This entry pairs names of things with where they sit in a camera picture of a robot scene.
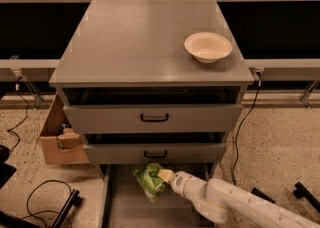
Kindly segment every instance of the drawer handle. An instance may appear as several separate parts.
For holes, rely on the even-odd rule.
[[[167,151],[165,150],[163,153],[152,153],[144,151],[144,157],[150,158],[150,159],[161,159],[167,157]]]
[[[163,118],[145,118],[143,114],[140,115],[140,119],[143,122],[166,122],[169,119],[169,114],[167,113]]]

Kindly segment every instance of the gray tabletop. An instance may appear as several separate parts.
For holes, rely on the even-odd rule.
[[[215,32],[232,42],[202,64],[186,38]],[[252,76],[216,0],[92,0],[50,83],[249,84]]]

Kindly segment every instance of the green plastic bag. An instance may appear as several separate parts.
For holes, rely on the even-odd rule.
[[[133,175],[152,203],[156,203],[157,196],[166,189],[166,183],[158,177],[160,169],[163,169],[163,167],[158,163],[151,163],[147,165],[146,169],[136,169],[133,171]]]

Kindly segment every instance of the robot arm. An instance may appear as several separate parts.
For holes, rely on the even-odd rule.
[[[319,224],[223,180],[213,178],[207,182],[183,171],[172,172],[168,177],[165,181],[173,191],[190,200],[197,212],[214,223],[226,223],[232,208],[259,227],[320,228]]]

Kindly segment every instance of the bowl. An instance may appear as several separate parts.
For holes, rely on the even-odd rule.
[[[210,32],[189,36],[184,42],[187,51],[202,63],[214,63],[230,55],[232,45],[225,37]]]

